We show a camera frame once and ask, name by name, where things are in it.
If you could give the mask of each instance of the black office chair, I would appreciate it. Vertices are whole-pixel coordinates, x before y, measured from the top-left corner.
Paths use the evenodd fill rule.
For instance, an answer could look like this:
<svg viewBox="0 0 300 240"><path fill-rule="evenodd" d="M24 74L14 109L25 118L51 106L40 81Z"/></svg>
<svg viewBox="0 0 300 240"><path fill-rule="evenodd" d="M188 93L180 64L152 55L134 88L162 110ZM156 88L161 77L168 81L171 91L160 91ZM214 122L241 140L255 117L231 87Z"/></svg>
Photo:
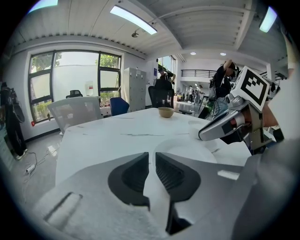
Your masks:
<svg viewBox="0 0 300 240"><path fill-rule="evenodd" d="M153 86L148 88L149 96L151 99L152 107L170 107L174 108L174 90L164 90L164 89L157 89Z"/></svg>
<svg viewBox="0 0 300 240"><path fill-rule="evenodd" d="M70 95L66 96L66 98L75 98L75 97L83 97L79 90L71 90Z"/></svg>

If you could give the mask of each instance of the window frame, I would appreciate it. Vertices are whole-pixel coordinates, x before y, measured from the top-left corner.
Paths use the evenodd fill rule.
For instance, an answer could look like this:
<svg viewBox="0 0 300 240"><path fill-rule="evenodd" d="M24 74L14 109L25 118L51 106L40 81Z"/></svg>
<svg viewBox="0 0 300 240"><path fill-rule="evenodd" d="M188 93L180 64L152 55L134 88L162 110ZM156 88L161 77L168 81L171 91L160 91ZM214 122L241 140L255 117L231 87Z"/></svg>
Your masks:
<svg viewBox="0 0 300 240"><path fill-rule="evenodd" d="M84 49L62 49L62 50L52 50L52 51L47 51L47 52L40 52L37 54L32 54L30 56L30 63L29 63L29 69L28 69L28 95L29 95L29 104L30 104L30 111L31 111L31 115L32 115L32 119L34 121L35 124L43 122L43 121L47 121L48 118L37 121L34 111L33 111L33 105L36 103L40 103L40 102L44 102L47 100L51 100L52 102L54 102L53 99L53 67L55 65L55 60L56 60L56 53L65 53L65 52L81 52L81 53L98 53L98 65L97 65L97 82L98 82L98 95L101 96L101 92L107 92L107 91L117 91L119 93L119 96L121 95L121 64L122 64L122 56L121 55L116 55L113 53L108 53L108 52L102 52L102 51L93 51L93 50L84 50ZM46 69L46 70L41 70L35 73L30 73L31 70L31 59L39 56L41 54L46 54L46 53L52 53L52 61L51 61L51 67L50 69ZM119 58L119 68L113 68L113 67L100 67L100 58L101 58L101 54L104 55L109 55L109 56L113 56L113 57L117 57ZM117 88L101 88L101 77L100 77L100 71L109 71L109 72L118 72L118 84L119 86ZM49 89L50 89L50 95L47 96L43 96L43 97L39 97L36 99L31 99L31 79L33 77L37 77L37 76L41 76L41 75L45 75L45 74L50 74L50 80L49 80Z"/></svg>

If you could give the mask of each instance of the floor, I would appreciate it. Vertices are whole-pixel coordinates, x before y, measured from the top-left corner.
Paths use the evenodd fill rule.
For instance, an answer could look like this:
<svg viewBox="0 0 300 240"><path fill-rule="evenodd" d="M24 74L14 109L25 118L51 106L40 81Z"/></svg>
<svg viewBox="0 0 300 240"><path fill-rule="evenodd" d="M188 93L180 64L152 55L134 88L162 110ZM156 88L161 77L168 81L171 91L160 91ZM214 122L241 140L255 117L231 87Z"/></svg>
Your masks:
<svg viewBox="0 0 300 240"><path fill-rule="evenodd" d="M11 170L17 201L31 209L40 197L55 186L56 162L62 136L59 132L38 138L27 143L28 153L15 161ZM26 169L40 161L36 169L26 174Z"/></svg>

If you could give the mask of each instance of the white chair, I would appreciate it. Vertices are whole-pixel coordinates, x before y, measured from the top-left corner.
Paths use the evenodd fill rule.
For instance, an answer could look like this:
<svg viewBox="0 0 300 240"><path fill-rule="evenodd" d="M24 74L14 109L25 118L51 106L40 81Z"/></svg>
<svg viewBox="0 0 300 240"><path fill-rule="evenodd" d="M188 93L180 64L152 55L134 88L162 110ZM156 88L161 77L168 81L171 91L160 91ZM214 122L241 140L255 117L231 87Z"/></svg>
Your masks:
<svg viewBox="0 0 300 240"><path fill-rule="evenodd" d="M71 97L48 105L61 132L70 126L102 119L98 97Z"/></svg>

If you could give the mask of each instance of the blue chair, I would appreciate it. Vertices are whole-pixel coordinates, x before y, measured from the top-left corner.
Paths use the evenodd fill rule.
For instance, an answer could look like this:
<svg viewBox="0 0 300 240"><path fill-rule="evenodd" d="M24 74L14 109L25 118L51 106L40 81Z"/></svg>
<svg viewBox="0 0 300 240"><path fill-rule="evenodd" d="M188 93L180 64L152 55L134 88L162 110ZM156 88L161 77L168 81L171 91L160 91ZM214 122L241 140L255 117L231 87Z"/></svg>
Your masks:
<svg viewBox="0 0 300 240"><path fill-rule="evenodd" d="M112 116L125 114L128 111L129 104L121 97L112 97L110 99Z"/></svg>

